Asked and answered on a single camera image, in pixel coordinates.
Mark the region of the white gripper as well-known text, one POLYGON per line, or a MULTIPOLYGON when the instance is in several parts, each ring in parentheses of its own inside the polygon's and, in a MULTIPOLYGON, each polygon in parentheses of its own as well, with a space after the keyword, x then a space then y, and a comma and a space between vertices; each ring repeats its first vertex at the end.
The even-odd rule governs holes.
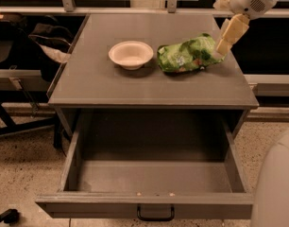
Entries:
POLYGON ((260 18, 272 9, 276 3, 277 0, 216 0, 213 3, 216 10, 231 10, 235 15, 230 20, 226 19, 221 26, 215 51, 222 56, 226 56, 248 31, 249 19, 260 18))

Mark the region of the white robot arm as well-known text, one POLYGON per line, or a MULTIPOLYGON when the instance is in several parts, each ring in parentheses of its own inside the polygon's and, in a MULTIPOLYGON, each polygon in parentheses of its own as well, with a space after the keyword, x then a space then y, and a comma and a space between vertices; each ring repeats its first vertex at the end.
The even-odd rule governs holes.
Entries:
MULTIPOLYGON (((228 54, 249 29, 249 22, 272 9, 278 0, 216 0, 213 7, 233 13, 221 26, 214 54, 228 54)), ((250 227, 289 227, 289 129, 263 159, 252 204, 250 227)))

